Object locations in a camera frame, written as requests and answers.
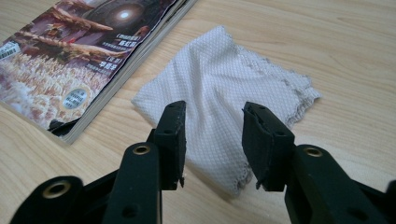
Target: screw hole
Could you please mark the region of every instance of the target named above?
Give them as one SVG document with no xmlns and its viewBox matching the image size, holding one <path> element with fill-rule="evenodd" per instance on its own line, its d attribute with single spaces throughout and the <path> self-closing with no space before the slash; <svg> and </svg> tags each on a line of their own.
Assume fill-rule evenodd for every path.
<svg viewBox="0 0 396 224">
<path fill-rule="evenodd" d="M 169 105 L 168 108 L 174 108 L 174 109 L 179 109 L 180 107 L 177 105 Z"/>
<path fill-rule="evenodd" d="M 136 155 L 144 155 L 146 153 L 149 153 L 149 147 L 147 147 L 147 146 L 136 147 L 134 149 L 134 154 L 136 154 Z"/>
<path fill-rule="evenodd" d="M 52 187 L 52 188 L 49 190 L 49 192 L 55 194 L 55 193 L 62 192 L 64 189 L 65 189 L 65 186 L 64 186 L 64 185 L 57 185 L 57 186 Z"/>
<path fill-rule="evenodd" d="M 165 131 L 163 131 L 165 134 L 171 134 L 171 133 L 173 133 L 172 132 L 172 130 L 165 130 Z"/>
<path fill-rule="evenodd" d="M 122 216 L 126 218 L 136 217 L 139 214 L 139 206 L 137 204 L 126 206 L 122 210 Z"/>
<path fill-rule="evenodd" d="M 308 155 L 308 156 L 312 156 L 312 157 L 321 157 L 323 156 L 323 153 L 313 147 L 307 147 L 304 149 L 304 152 Z"/>
<path fill-rule="evenodd" d="M 348 214 L 357 218 L 360 221 L 365 221 L 369 218 L 367 214 L 361 211 L 359 208 L 348 208 L 346 211 Z"/>
<path fill-rule="evenodd" d="M 279 136 L 285 136 L 285 133 L 284 133 L 284 132 L 275 132 L 275 134 L 276 134 L 276 135 L 279 135 Z"/>
</svg>

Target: wood grain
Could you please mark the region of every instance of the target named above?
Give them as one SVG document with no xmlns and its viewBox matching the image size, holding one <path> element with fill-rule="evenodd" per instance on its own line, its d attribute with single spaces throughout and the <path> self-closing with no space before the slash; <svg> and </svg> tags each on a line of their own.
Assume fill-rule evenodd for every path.
<svg viewBox="0 0 396 224">
<path fill-rule="evenodd" d="M 56 1 L 0 0 L 0 41 Z M 0 106 L 0 222 L 57 175 L 89 183 L 115 169 L 151 126 L 130 100 L 187 43 L 224 25 L 237 44 L 312 77 L 323 97 L 295 124 L 296 144 L 330 151 L 356 180 L 384 190 L 396 177 L 396 2 L 199 0 L 72 146 Z M 287 223 L 283 193 L 223 195 L 190 167 L 163 193 L 164 223 Z"/>
</svg>

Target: white cloth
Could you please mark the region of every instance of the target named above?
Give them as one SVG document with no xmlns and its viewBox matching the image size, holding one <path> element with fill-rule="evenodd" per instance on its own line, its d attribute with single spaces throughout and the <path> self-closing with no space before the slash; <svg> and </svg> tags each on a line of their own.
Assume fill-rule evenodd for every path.
<svg viewBox="0 0 396 224">
<path fill-rule="evenodd" d="M 166 105 L 186 101 L 186 163 L 237 195 L 251 177 L 242 149 L 245 102 L 267 106 L 291 128 L 319 96 L 309 77 L 235 45 L 219 26 L 185 46 L 132 103 L 157 125 Z"/>
</svg>

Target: wooden table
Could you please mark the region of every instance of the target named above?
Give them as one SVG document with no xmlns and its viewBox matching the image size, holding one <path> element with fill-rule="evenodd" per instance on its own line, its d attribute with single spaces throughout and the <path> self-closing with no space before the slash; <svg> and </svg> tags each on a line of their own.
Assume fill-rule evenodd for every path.
<svg viewBox="0 0 396 224">
<path fill-rule="evenodd" d="M 5 40 L 56 0 L 0 0 Z M 327 149 L 354 179 L 385 190 L 396 177 L 396 2 L 389 0 L 198 0 L 83 135 L 68 146 L 0 106 L 0 222 L 57 175 L 85 183 L 117 169 L 150 125 L 131 98 L 187 43 L 217 25 L 273 63 L 312 77 L 323 94 L 293 128 L 296 144 Z M 284 193 L 237 198 L 186 168 L 186 186 L 163 193 L 164 223 L 287 223 Z"/>
</svg>

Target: stack of magazines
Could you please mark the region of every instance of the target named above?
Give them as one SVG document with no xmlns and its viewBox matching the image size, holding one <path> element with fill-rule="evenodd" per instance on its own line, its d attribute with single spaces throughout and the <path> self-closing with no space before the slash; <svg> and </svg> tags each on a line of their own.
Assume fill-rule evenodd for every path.
<svg viewBox="0 0 396 224">
<path fill-rule="evenodd" d="M 60 1 L 0 47 L 0 101 L 73 143 L 195 1 Z"/>
</svg>

